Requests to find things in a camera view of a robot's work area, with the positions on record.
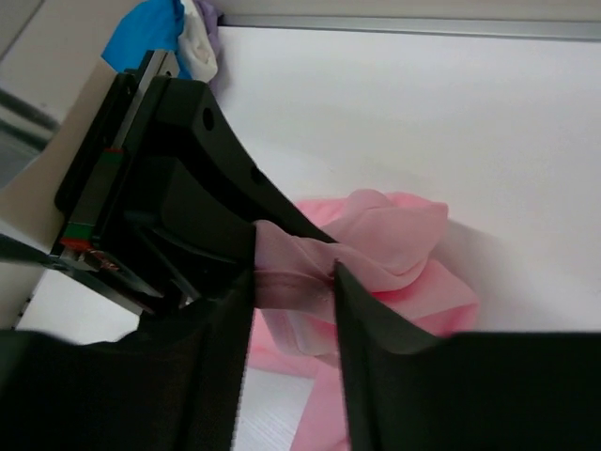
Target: pink cloth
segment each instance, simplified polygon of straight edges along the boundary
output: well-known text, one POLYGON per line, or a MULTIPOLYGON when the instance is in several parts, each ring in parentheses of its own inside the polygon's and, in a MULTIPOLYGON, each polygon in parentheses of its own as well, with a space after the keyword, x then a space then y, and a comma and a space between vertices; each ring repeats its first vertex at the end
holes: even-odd
POLYGON ((442 238, 445 204, 371 190, 297 207, 337 243, 256 223, 256 302, 249 364, 315 378, 292 450, 348 448, 334 325, 333 264, 340 260, 375 297, 432 334, 469 329, 478 301, 428 255, 442 238))

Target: metal strip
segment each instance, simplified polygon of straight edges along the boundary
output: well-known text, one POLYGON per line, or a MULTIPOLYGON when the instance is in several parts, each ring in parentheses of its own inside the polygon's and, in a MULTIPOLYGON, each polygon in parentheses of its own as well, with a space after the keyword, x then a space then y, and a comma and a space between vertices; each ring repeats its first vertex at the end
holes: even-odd
POLYGON ((536 22, 391 17, 225 15, 223 25, 513 39, 601 40, 601 22, 536 22))

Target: cloth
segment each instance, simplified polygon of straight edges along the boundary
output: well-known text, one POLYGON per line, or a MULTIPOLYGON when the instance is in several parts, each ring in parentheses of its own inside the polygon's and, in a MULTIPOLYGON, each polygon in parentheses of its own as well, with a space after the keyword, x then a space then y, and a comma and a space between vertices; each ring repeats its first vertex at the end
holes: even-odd
POLYGON ((222 44, 219 41, 219 18, 223 16, 223 13, 217 9, 217 7, 205 0, 193 1, 205 21, 205 28, 207 29, 210 46, 212 47, 215 56, 219 57, 222 50, 222 44))
POLYGON ((185 10, 183 32, 178 38, 181 57, 194 80, 209 82, 217 74, 217 56, 211 45, 203 10, 193 0, 182 0, 185 10))
POLYGON ((428 257, 448 208, 410 194, 361 190, 298 208, 336 239, 324 243, 256 223, 257 307, 249 365, 315 379, 294 451, 348 448, 334 325, 333 264, 343 262, 372 294, 431 334, 472 327, 476 295, 428 257))
POLYGON ((137 69, 148 50, 172 50, 179 63, 178 78, 191 75, 177 44, 184 29, 184 7, 179 0, 146 0, 119 23, 102 58, 117 72, 137 69))

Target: purple cloth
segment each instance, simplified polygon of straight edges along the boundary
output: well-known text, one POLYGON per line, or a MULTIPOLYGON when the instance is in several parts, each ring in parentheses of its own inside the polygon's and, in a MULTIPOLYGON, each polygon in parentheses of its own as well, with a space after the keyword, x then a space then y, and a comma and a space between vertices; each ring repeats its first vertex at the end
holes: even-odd
POLYGON ((217 57, 222 49, 222 44, 219 42, 218 21, 219 18, 222 17, 223 13, 205 0, 194 0, 194 4, 203 16, 205 28, 207 29, 208 41, 210 42, 210 46, 213 48, 215 57, 217 57))

